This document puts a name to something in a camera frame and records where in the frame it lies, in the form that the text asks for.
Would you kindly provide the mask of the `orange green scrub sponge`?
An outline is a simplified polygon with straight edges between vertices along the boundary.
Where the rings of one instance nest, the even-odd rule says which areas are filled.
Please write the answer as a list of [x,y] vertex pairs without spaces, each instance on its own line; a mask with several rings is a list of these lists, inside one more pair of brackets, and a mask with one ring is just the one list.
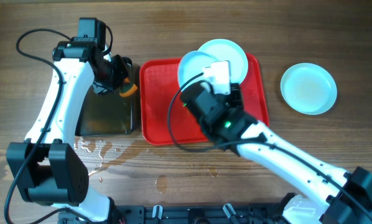
[[131,96],[137,91],[138,87],[130,81],[129,78],[123,80],[123,84],[119,88],[119,95],[123,98]]

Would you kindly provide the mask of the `light blue plate bottom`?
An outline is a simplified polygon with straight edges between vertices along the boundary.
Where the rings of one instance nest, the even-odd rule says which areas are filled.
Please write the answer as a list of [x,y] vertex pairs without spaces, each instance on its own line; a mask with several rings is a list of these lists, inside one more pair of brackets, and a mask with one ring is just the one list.
[[211,67],[211,64],[217,61],[214,56],[197,50],[185,54],[177,70],[179,87],[182,87],[191,78],[202,73],[204,68]]

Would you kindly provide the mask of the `light blue plate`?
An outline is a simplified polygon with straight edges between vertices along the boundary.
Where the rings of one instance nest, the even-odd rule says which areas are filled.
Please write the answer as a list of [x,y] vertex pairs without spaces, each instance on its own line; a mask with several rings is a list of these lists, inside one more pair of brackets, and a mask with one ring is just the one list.
[[177,70],[179,87],[182,87],[191,78],[202,73],[204,68],[211,67],[211,64],[217,61],[214,56],[197,50],[185,54]]
[[215,57],[218,61],[230,63],[230,81],[242,84],[248,73],[248,59],[244,50],[227,39],[213,39],[205,42],[198,51]]
[[281,78],[280,91],[293,110],[307,115],[327,112],[338,96],[331,74],[313,63],[298,63],[289,67]]

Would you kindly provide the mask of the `light blue plate top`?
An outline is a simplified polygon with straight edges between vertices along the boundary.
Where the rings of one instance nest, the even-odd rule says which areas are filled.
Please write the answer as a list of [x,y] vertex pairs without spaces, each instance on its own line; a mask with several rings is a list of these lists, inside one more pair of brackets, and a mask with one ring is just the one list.
[[205,42],[198,51],[215,57],[218,61],[230,63],[230,81],[242,84],[248,73],[248,59],[244,50],[227,39],[213,39]]

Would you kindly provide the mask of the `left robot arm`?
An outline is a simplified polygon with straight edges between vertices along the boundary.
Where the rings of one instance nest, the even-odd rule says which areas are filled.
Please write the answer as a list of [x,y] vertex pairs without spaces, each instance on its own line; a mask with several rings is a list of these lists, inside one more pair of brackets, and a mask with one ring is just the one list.
[[125,223],[112,198],[89,186],[87,168],[73,150],[74,135],[90,87],[101,93],[128,83],[132,62],[94,41],[61,41],[53,50],[52,81],[37,120],[23,142],[8,145],[14,176],[4,204],[7,223],[14,190],[22,199],[55,207],[87,223]]

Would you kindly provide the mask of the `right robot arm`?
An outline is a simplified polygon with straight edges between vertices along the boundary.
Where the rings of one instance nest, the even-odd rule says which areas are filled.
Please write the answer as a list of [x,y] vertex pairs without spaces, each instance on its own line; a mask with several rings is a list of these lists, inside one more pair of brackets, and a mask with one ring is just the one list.
[[271,131],[263,122],[221,99],[230,91],[229,63],[213,62],[202,68],[203,105],[200,120],[207,137],[218,147],[250,159],[301,191],[284,207],[289,223],[372,223],[372,173],[353,172],[327,164]]

